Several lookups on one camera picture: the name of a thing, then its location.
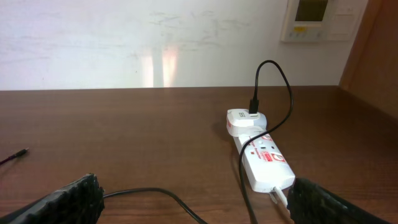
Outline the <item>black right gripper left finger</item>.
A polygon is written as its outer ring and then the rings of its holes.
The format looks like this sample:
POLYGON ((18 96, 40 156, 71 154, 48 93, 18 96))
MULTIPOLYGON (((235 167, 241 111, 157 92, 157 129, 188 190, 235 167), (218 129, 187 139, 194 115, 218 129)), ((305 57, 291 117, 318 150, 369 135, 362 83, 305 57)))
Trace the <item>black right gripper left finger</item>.
POLYGON ((3 224, 95 224, 104 210, 97 176, 82 178, 1 217, 3 224))

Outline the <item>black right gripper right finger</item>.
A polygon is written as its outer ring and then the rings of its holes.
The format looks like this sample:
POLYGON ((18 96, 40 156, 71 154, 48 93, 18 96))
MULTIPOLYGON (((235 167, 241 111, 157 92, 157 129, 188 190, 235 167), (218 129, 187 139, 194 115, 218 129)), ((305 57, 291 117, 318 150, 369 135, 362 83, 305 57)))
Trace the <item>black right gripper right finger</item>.
POLYGON ((388 224, 308 179, 289 189, 287 209, 296 224, 388 224))

